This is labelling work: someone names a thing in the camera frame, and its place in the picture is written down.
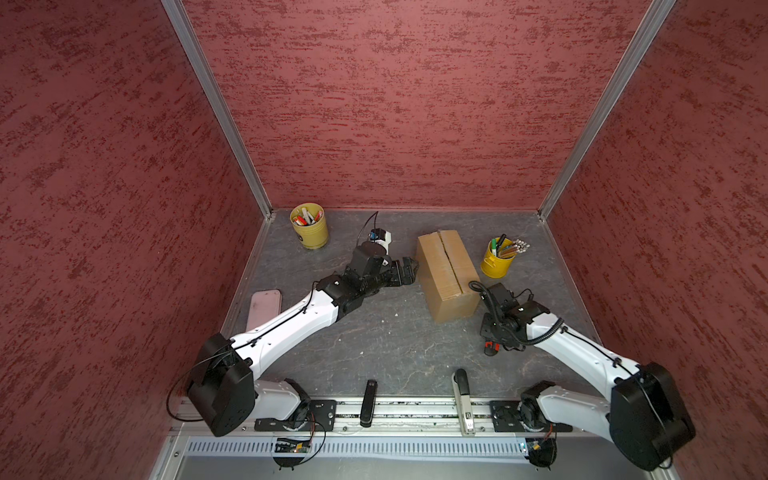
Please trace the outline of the red black utility knife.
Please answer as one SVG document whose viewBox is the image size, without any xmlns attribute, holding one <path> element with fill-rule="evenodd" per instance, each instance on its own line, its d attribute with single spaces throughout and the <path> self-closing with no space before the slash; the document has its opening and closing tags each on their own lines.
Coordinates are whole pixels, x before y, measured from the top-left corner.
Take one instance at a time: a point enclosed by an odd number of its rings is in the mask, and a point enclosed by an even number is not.
<svg viewBox="0 0 768 480">
<path fill-rule="evenodd" d="M 488 341 L 485 343 L 485 346 L 484 346 L 484 354 L 489 357 L 495 356 L 498 354 L 499 348 L 500 348 L 499 344 Z"/>
</svg>

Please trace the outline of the brown cardboard express box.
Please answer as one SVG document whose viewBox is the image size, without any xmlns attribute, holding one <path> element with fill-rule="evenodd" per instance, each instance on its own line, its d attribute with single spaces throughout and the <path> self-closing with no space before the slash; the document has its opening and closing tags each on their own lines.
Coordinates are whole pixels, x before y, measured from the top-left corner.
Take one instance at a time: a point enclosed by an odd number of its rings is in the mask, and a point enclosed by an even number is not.
<svg viewBox="0 0 768 480">
<path fill-rule="evenodd" d="M 417 239 L 417 278 L 433 320 L 443 324 L 471 317 L 480 296 L 469 288 L 476 268 L 456 230 L 440 230 Z"/>
</svg>

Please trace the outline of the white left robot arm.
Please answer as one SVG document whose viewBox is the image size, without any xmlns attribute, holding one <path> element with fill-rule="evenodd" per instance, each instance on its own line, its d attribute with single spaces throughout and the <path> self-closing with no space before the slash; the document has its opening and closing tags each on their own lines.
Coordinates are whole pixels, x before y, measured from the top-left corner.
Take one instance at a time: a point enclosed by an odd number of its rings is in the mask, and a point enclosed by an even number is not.
<svg viewBox="0 0 768 480">
<path fill-rule="evenodd" d="M 226 338 L 217 333 L 200 348 L 186 394 L 216 437 L 249 417 L 274 419 L 299 429 L 309 422 L 310 397 L 291 379 L 261 380 L 262 374 L 300 342 L 359 308 L 383 288 L 411 285 L 419 264 L 394 260 L 388 248 L 365 241 L 345 270 L 315 282 L 309 294 L 261 326 Z"/>
</svg>

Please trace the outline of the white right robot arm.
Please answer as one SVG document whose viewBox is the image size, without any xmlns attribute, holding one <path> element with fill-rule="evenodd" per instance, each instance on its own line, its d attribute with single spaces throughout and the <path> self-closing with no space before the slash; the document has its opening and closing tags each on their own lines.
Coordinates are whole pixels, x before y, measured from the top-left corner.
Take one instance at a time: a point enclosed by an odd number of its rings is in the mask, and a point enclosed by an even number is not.
<svg viewBox="0 0 768 480">
<path fill-rule="evenodd" d="M 497 283 L 469 284 L 487 311 L 481 323 L 488 356 L 499 349 L 538 348 L 553 356 L 595 390 L 595 395 L 541 381 L 525 390 L 517 418 L 529 432 L 553 435 L 567 425 L 613 443 L 633 465 L 667 470 L 675 453 L 696 436 L 695 426 L 670 372 L 640 364 L 579 333 L 533 297 L 519 301 Z"/>
</svg>

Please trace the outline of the yellow pencil cup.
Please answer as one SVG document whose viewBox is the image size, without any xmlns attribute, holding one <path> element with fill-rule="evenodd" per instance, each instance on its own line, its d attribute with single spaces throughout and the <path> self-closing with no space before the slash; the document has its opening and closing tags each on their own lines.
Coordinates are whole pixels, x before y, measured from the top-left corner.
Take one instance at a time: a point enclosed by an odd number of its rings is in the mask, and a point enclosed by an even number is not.
<svg viewBox="0 0 768 480">
<path fill-rule="evenodd" d="M 501 243 L 501 255 L 497 255 L 499 237 L 492 238 L 488 244 L 484 253 L 483 260 L 481 262 L 481 270 L 483 274 L 489 278 L 501 279 L 503 278 L 512 264 L 513 260 L 517 256 L 516 244 L 513 240 L 505 239 Z"/>
</svg>

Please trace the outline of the coloured pencils bundle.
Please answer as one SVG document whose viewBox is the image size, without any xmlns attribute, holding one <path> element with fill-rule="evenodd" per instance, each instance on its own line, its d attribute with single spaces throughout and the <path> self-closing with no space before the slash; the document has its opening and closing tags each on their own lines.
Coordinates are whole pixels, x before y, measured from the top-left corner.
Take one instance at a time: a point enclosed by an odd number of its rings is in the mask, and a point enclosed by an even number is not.
<svg viewBox="0 0 768 480">
<path fill-rule="evenodd" d="M 510 245 L 504 247 L 500 254 L 502 258 L 512 258 L 516 256 L 517 254 L 524 253 L 530 248 L 530 244 L 517 239 L 513 241 Z"/>
</svg>

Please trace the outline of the yellow-green pen holder cup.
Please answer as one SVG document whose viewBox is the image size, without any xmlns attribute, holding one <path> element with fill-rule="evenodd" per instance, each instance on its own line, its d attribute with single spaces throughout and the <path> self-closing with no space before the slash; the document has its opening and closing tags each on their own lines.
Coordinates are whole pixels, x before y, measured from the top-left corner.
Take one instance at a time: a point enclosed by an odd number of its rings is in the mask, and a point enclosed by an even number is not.
<svg viewBox="0 0 768 480">
<path fill-rule="evenodd" d="M 324 209 L 316 203 L 303 203 L 290 214 L 291 224 L 301 243 L 309 250 L 324 247 L 329 240 L 329 230 Z"/>
</svg>

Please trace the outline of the pink flat case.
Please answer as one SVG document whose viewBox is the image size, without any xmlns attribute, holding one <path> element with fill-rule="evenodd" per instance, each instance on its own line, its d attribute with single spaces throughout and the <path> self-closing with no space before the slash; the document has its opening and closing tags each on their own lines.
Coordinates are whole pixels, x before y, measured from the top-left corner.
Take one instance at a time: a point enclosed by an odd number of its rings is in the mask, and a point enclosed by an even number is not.
<svg viewBox="0 0 768 480">
<path fill-rule="evenodd" d="M 281 313 L 282 294 L 279 290 L 255 292 L 250 299 L 246 331 L 254 330 Z"/>
</svg>

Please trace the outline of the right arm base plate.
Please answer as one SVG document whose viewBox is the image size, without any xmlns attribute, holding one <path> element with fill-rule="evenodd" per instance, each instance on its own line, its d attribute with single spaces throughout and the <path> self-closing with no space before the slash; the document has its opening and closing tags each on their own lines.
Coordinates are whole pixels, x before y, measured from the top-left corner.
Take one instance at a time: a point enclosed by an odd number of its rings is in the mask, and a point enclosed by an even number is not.
<svg viewBox="0 0 768 480">
<path fill-rule="evenodd" d="M 518 400 L 492 400 L 489 402 L 490 415 L 497 433 L 526 433 L 526 434 L 546 434 L 549 431 L 553 433 L 571 433 L 574 431 L 572 426 L 566 424 L 544 423 L 542 429 L 530 429 L 526 427 L 520 416 Z"/>
</svg>

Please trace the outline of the aluminium front rail frame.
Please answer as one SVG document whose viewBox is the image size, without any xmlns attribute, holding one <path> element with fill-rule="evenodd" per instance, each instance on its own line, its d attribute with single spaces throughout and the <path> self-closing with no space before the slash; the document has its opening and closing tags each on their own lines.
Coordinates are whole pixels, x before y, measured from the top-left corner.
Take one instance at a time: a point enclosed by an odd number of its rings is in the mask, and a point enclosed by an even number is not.
<svg viewBox="0 0 768 480">
<path fill-rule="evenodd" d="M 216 438 L 201 424 L 172 427 L 152 479 L 676 479 L 674 468 L 645 472 L 607 441 L 576 430 L 556 436 L 549 468 L 527 459 L 532 435 L 497 432 L 490 402 L 475 397 L 477 432 L 460 433 L 451 397 L 377 399 L 373 424 L 359 424 L 359 397 L 340 397 L 328 433 L 313 438 L 320 452 L 294 468 L 279 467 L 279 433 L 252 421 Z"/>
</svg>

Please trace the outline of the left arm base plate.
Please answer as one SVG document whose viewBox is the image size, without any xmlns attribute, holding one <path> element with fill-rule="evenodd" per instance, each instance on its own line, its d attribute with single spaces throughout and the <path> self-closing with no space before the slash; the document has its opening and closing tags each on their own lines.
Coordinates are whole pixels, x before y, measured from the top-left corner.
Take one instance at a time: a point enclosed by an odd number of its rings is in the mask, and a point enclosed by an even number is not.
<svg viewBox="0 0 768 480">
<path fill-rule="evenodd" d="M 254 421 L 254 430 L 257 432 L 311 432 L 317 428 L 320 431 L 333 430 L 338 406 L 336 400 L 310 400 L 307 406 L 308 410 L 301 421 L 293 418 L 284 421 L 261 418 Z"/>
</svg>

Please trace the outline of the aluminium corner post left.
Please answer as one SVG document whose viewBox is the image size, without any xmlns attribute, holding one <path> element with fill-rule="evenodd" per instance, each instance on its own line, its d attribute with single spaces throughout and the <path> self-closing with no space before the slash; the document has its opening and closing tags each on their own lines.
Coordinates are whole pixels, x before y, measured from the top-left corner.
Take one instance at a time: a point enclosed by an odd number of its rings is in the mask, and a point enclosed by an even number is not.
<svg viewBox="0 0 768 480">
<path fill-rule="evenodd" d="M 259 206 L 261 214 L 268 223 L 272 222 L 272 204 L 268 199 L 266 190 L 216 81 L 200 41 L 194 32 L 183 2 L 179 0 L 162 0 L 161 3 L 227 140 L 230 150 Z"/>
</svg>

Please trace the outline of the aluminium corner post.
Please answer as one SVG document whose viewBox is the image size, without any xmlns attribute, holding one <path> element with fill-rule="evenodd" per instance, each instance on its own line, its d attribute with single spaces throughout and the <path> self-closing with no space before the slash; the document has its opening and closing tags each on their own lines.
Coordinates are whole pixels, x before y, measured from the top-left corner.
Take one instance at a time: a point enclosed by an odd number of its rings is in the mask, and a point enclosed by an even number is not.
<svg viewBox="0 0 768 480">
<path fill-rule="evenodd" d="M 675 0 L 650 2 L 564 166 L 538 210 L 538 216 L 542 222 L 548 221 L 675 4 Z"/>
<path fill-rule="evenodd" d="M 268 199 L 266 190 L 216 81 L 200 41 L 194 32 L 183 2 L 179 0 L 162 0 L 161 3 L 227 140 L 230 150 L 259 206 L 261 214 L 268 223 L 272 222 L 272 204 Z"/>
</svg>

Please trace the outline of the aluminium corner post right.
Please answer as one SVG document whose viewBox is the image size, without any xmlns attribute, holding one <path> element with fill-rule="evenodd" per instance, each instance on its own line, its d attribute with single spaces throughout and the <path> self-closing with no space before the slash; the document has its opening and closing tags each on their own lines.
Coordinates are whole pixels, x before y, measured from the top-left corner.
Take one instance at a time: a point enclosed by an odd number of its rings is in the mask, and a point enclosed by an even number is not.
<svg viewBox="0 0 768 480">
<path fill-rule="evenodd" d="M 542 222 L 548 221 L 675 4 L 675 0 L 650 2 L 564 166 L 538 210 L 538 216 Z"/>
</svg>

